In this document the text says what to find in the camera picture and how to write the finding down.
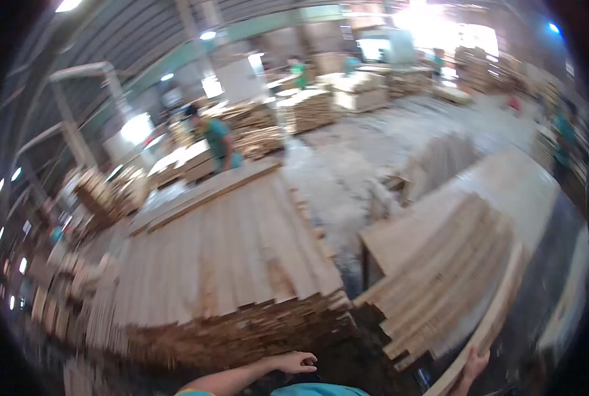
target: wooden board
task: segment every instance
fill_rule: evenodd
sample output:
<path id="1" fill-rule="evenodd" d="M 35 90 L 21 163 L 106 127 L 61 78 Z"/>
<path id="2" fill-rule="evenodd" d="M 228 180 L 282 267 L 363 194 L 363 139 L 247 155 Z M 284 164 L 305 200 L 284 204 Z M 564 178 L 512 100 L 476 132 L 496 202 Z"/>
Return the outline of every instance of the wooden board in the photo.
<path id="1" fill-rule="evenodd" d="M 462 372 L 471 346 L 477 346 L 480 355 L 486 353 L 490 344 L 499 334 L 504 324 L 505 317 L 510 311 L 510 306 L 514 301 L 528 257 L 523 244 L 518 242 L 511 251 L 504 276 L 500 281 L 499 287 L 493 297 L 488 310 L 480 321 L 479 327 L 473 333 L 462 352 L 459 353 L 453 364 L 441 375 L 433 386 L 425 393 L 425 396 L 444 396 L 457 381 Z"/>

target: hand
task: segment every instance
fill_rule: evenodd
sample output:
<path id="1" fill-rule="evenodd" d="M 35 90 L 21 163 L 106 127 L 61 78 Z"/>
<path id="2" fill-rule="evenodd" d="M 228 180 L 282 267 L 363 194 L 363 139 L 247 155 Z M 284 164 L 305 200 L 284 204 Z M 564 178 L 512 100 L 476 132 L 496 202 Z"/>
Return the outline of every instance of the hand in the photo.
<path id="1" fill-rule="evenodd" d="M 274 370 L 281 370 L 287 374 L 313 373 L 317 370 L 314 362 L 317 357 L 309 352 L 290 352 L 266 358 L 267 363 Z"/>
<path id="2" fill-rule="evenodd" d="M 486 352 L 483 356 L 479 356 L 477 354 L 477 346 L 471 346 L 471 350 L 468 352 L 468 360 L 466 360 L 466 364 L 464 365 L 463 375 L 464 379 L 469 381 L 474 381 L 482 371 L 488 365 L 488 361 L 490 360 L 490 350 Z"/>

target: dusty floor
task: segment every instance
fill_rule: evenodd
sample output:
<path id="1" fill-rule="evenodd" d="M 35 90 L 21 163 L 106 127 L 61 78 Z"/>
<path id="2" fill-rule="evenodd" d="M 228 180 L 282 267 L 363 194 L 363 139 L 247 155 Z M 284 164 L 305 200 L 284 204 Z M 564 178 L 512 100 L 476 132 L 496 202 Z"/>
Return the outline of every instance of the dusty floor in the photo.
<path id="1" fill-rule="evenodd" d="M 368 224 L 366 180 L 385 164 L 401 167 L 431 138 L 454 132 L 470 134 L 486 153 L 508 145 L 528 151 L 537 107 L 522 101 L 516 117 L 512 109 L 502 109 L 505 100 L 477 93 L 474 104 L 456 107 L 430 96 L 410 96 L 288 139 L 278 154 L 284 172 L 309 202 L 314 221 L 325 227 L 350 298 L 362 292 L 357 233 Z"/>

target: teal shirt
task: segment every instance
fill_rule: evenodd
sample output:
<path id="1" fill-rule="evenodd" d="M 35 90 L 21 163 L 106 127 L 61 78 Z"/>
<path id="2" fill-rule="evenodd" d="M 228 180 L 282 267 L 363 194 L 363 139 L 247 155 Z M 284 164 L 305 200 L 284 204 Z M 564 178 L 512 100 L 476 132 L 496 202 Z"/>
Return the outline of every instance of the teal shirt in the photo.
<path id="1" fill-rule="evenodd" d="M 354 58 L 346 58 L 343 61 L 343 71 L 345 74 L 352 74 L 356 71 L 356 67 L 360 65 L 360 62 Z"/>
<path id="2" fill-rule="evenodd" d="M 575 144 L 574 128 L 564 115 L 557 117 L 554 126 L 570 145 Z M 554 158 L 561 164 L 569 167 L 569 150 L 567 148 L 559 146 L 554 152 Z"/>
<path id="3" fill-rule="evenodd" d="M 209 392 L 185 389 L 175 396 L 216 396 Z M 330 383 L 298 383 L 275 389 L 270 396 L 369 396 L 368 393 L 349 386 Z"/>
<path id="4" fill-rule="evenodd" d="M 230 134 L 229 128 L 220 120 L 208 120 L 204 127 L 204 138 L 209 144 L 211 156 L 215 161 L 215 171 L 220 173 L 224 170 L 224 160 L 226 158 L 226 145 L 222 142 L 222 138 Z M 233 153 L 231 158 L 231 169 L 238 168 L 242 164 L 242 155 Z"/>

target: lumber pile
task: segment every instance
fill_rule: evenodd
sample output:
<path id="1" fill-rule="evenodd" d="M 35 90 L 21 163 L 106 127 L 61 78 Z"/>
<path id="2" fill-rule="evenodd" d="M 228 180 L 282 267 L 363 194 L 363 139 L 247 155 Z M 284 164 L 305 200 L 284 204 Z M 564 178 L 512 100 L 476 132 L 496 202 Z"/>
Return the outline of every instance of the lumber pile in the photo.
<path id="1" fill-rule="evenodd" d="M 335 104 L 349 112 L 362 113 L 388 104 L 387 87 L 382 75 L 355 72 L 334 80 Z"/>
<path id="2" fill-rule="evenodd" d="M 342 73 L 345 53 L 323 52 L 311 56 L 317 74 Z"/>
<path id="3" fill-rule="evenodd" d="M 304 89 L 277 104 L 286 119 L 286 132 L 298 134 L 336 122 L 332 92 Z"/>
<path id="4" fill-rule="evenodd" d="M 191 146 L 194 142 L 192 133 L 187 128 L 185 121 L 182 121 L 184 114 L 177 112 L 169 117 L 169 132 L 172 135 L 176 147 Z"/>
<path id="5" fill-rule="evenodd" d="M 411 154 L 404 167 L 380 180 L 397 191 L 402 207 L 417 202 L 457 173 L 480 159 L 470 136 L 449 134 L 429 140 L 425 147 Z"/>
<path id="6" fill-rule="evenodd" d="M 433 97 L 462 106 L 468 105 L 473 101 L 473 97 L 461 89 L 445 87 L 443 85 L 433 87 Z"/>
<path id="7" fill-rule="evenodd" d="M 201 368 L 341 339 L 350 302 L 296 206 L 279 163 L 260 160 L 140 212 L 113 323 L 167 362 Z"/>
<path id="8" fill-rule="evenodd" d="M 530 157 L 551 174 L 554 166 L 554 153 L 556 152 L 557 146 L 558 142 L 554 133 L 546 127 L 539 125 L 534 135 Z"/>
<path id="9" fill-rule="evenodd" d="M 162 188 L 180 178 L 187 182 L 209 175 L 214 168 L 211 152 L 206 139 L 188 147 L 176 149 L 173 153 L 154 164 L 147 175 L 151 188 Z"/>
<path id="10" fill-rule="evenodd" d="M 421 66 L 393 69 L 389 74 L 389 97 L 395 99 L 427 91 L 433 82 L 432 73 L 432 68 Z"/>
<path id="11" fill-rule="evenodd" d="M 512 220 L 475 193 L 450 198 L 417 203 L 411 216 L 360 232 L 385 277 L 354 304 L 361 317 L 379 323 L 388 337 L 383 350 L 397 370 L 433 354 L 459 319 L 509 277 Z"/>
<path id="12" fill-rule="evenodd" d="M 77 181 L 74 192 L 85 208 L 93 214 L 95 223 L 102 228 L 111 226 L 125 215 L 106 182 L 106 176 L 97 169 L 86 170 Z"/>
<path id="13" fill-rule="evenodd" d="M 279 126 L 240 132 L 235 135 L 233 145 L 243 157 L 258 160 L 272 151 L 283 149 L 284 132 Z"/>

